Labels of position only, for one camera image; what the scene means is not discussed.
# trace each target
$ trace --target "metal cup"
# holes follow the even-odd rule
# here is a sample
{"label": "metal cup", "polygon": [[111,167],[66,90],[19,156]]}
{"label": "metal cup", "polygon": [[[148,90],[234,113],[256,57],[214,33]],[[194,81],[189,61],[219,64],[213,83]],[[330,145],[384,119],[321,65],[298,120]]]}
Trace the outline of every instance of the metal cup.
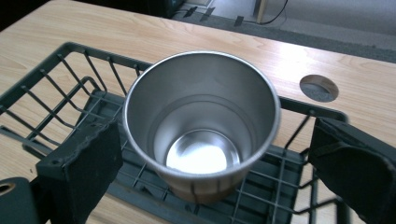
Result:
{"label": "metal cup", "polygon": [[132,147],[180,198],[228,195],[276,136],[280,103],[257,68],[232,55],[166,58],[129,90],[123,125]]}

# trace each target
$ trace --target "stainless steel tumbler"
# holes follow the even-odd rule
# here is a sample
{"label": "stainless steel tumbler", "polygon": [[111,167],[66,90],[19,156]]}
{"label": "stainless steel tumbler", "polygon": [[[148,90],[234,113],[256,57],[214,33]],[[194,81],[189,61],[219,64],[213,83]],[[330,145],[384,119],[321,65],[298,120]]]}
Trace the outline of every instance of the stainless steel tumbler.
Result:
{"label": "stainless steel tumbler", "polygon": [[180,198],[222,199],[276,136],[280,103],[268,78],[237,57],[193,51],[152,65],[123,108],[132,147]]}

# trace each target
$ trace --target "light wood surface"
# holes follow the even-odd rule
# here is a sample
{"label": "light wood surface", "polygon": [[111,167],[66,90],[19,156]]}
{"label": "light wood surface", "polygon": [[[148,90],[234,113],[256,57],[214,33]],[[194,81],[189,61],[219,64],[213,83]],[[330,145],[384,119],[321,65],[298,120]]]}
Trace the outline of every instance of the light wood surface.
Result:
{"label": "light wood surface", "polygon": [[[227,52],[262,70],[279,95],[341,110],[348,114],[351,124],[396,147],[394,63],[74,1],[50,1],[0,33],[0,93],[67,41],[149,63],[189,50]],[[338,86],[339,96],[335,101],[318,103],[302,93],[300,79],[312,74],[327,77]],[[294,115],[284,112],[282,116],[276,145],[284,145],[298,125]],[[310,132],[302,133],[292,148],[303,149],[309,138]],[[37,159],[9,138],[0,136],[0,141],[0,179],[12,176],[33,179]],[[89,223],[162,222],[110,196],[104,197],[89,219]]]}

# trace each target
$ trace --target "gray floor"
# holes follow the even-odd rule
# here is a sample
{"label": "gray floor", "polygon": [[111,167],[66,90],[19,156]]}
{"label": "gray floor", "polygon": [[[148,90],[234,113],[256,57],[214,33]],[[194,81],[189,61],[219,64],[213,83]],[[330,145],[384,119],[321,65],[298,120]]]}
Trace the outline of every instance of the gray floor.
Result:
{"label": "gray floor", "polygon": [[[256,0],[212,0],[207,6],[198,6],[191,18],[176,14],[174,19],[396,63],[394,0],[289,0],[286,10],[268,25],[254,22],[259,3]],[[283,4],[283,0],[267,0],[262,21],[271,20]],[[195,6],[186,3],[182,9]],[[201,21],[202,14],[211,7],[215,8],[212,16]],[[237,16],[243,16],[244,23],[233,27]]]}

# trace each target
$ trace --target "black wire rack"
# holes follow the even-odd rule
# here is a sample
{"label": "black wire rack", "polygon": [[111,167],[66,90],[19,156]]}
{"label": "black wire rack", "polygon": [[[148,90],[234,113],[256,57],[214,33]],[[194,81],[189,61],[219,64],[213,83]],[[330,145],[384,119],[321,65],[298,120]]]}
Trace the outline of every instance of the black wire rack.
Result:
{"label": "black wire rack", "polygon": [[[301,216],[307,223],[316,223],[319,208],[332,204],[334,221],[348,223],[348,208],[337,196],[319,198],[320,180],[307,162],[307,149],[289,149],[311,118],[347,121],[346,115],[283,97],[282,109],[301,114],[302,120],[287,144],[271,146],[234,193],[212,204],[188,203],[175,196],[140,160],[121,126],[127,89],[149,67],[149,63],[65,43],[0,97],[0,133],[22,142],[24,150],[42,159],[84,125],[117,118],[124,163],[107,192],[155,216],[174,223],[291,223]],[[310,179],[302,180],[304,170],[311,171]],[[307,205],[296,208],[304,190]]]}

